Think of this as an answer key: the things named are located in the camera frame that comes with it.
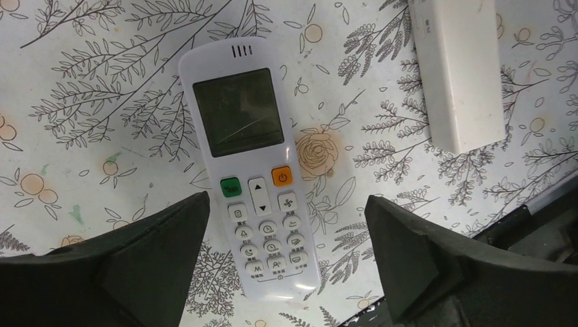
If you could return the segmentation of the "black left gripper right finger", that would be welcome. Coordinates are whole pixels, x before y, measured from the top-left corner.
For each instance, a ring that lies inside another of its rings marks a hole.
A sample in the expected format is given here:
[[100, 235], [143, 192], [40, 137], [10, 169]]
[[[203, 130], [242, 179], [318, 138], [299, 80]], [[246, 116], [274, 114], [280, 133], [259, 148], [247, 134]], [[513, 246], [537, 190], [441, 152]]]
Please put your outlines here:
[[499, 249], [369, 196], [365, 218], [392, 323], [576, 326], [577, 267]]

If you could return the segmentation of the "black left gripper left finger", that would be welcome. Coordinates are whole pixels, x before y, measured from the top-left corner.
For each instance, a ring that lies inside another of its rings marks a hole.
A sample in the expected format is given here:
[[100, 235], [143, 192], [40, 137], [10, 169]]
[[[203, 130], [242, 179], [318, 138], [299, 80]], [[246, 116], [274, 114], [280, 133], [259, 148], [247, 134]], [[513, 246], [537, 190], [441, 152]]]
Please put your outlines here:
[[1, 259], [2, 326], [178, 326], [210, 215], [199, 192], [45, 255]]

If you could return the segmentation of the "white air conditioner remote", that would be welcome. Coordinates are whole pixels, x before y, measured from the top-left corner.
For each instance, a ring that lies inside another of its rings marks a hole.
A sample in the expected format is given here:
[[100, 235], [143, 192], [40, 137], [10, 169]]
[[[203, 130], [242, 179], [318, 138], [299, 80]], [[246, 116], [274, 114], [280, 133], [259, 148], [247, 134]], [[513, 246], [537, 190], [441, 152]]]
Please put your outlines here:
[[274, 45], [211, 42], [186, 52], [178, 72], [244, 295], [289, 301], [315, 290], [316, 246]]

